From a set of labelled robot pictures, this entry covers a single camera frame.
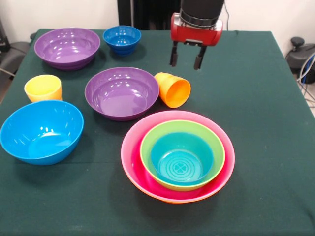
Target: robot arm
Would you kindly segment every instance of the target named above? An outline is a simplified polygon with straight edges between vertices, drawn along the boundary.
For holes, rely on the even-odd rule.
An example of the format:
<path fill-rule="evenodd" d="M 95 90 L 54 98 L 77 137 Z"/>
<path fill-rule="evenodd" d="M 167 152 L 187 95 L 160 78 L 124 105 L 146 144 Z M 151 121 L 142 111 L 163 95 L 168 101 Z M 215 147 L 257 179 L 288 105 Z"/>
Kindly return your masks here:
<path fill-rule="evenodd" d="M 201 47 L 195 59 L 194 69 L 200 69 L 208 46 L 219 41 L 223 23 L 218 20 L 224 0 L 182 0 L 180 13 L 174 13 L 171 19 L 171 38 L 173 49 L 170 65 L 177 62 L 179 42 Z"/>

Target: wall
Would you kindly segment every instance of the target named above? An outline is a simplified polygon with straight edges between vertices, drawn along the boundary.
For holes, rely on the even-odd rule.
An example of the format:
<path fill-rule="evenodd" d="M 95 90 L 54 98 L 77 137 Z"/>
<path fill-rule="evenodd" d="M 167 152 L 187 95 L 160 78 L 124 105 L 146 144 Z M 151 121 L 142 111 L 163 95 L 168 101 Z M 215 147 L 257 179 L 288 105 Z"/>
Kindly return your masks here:
<path fill-rule="evenodd" d="M 226 6 L 229 30 L 271 31 L 285 55 L 294 36 L 315 43 L 315 0 L 226 0 Z M 224 8 L 220 18 L 226 23 Z"/>
<path fill-rule="evenodd" d="M 0 0 L 9 41 L 29 41 L 40 28 L 106 29 L 118 25 L 117 0 Z"/>
<path fill-rule="evenodd" d="M 284 54 L 290 39 L 315 42 L 315 0 L 226 0 L 230 30 L 272 31 Z M 118 24 L 117 0 L 0 0 L 10 42 L 29 40 L 39 28 L 105 29 Z M 220 18 L 226 22 L 223 8 Z"/>

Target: plastic cup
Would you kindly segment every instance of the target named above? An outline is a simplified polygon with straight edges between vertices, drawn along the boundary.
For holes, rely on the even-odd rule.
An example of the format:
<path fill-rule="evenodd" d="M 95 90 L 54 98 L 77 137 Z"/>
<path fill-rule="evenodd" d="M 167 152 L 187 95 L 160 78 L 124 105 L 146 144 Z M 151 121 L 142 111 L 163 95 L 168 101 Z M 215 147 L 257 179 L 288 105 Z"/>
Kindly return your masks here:
<path fill-rule="evenodd" d="M 190 83 L 178 76 L 160 72 L 154 76 L 159 84 L 159 96 L 170 108 L 182 106 L 190 95 Z"/>
<path fill-rule="evenodd" d="M 39 75 L 31 78 L 25 84 L 24 91 L 31 102 L 63 100 L 61 81 L 54 75 Z"/>

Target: green bowl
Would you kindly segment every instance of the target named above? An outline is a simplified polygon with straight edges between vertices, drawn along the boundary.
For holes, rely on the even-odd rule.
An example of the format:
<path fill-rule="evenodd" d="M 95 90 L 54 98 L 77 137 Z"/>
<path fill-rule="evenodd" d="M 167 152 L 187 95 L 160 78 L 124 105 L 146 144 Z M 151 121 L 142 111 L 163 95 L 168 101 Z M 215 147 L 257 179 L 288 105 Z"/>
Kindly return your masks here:
<path fill-rule="evenodd" d="M 152 162 L 151 152 L 157 141 L 163 136 L 175 132 L 186 132 L 198 136 L 207 143 L 212 151 L 213 156 L 209 156 L 209 158 L 213 158 L 212 167 L 198 184 L 173 184 L 172 181 L 161 177 L 161 173 Z M 172 120 L 155 126 L 145 135 L 140 146 L 140 157 L 145 169 L 158 183 L 176 191 L 191 191 L 207 184 L 220 173 L 225 161 L 225 151 L 219 137 L 206 126 L 189 120 Z"/>

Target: table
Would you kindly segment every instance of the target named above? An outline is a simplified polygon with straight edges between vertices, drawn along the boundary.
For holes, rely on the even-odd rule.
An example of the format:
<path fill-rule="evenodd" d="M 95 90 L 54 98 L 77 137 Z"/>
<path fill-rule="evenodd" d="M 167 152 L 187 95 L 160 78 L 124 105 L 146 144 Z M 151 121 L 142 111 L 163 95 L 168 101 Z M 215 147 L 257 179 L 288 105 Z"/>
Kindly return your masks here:
<path fill-rule="evenodd" d="M 95 32 L 101 38 L 102 30 Z M 0 125 L 30 103 L 28 79 L 53 74 L 62 80 L 63 99 L 81 110 L 85 127 L 75 151 L 53 166 L 24 164 L 0 148 L 0 235 L 314 235 L 315 120 L 272 34 L 224 32 L 198 71 L 193 62 L 199 49 L 179 45 L 171 67 L 171 47 L 169 31 L 143 31 L 125 58 L 102 41 L 96 58 L 74 72 L 51 68 L 31 47 L 0 105 Z M 218 123 L 235 147 L 234 173 L 219 193 L 172 205 L 132 185 L 120 148 L 137 120 L 108 120 L 84 98 L 87 81 L 116 66 L 190 81 L 190 98 L 180 109 Z M 158 100 L 146 115 L 163 110 L 168 108 Z"/>

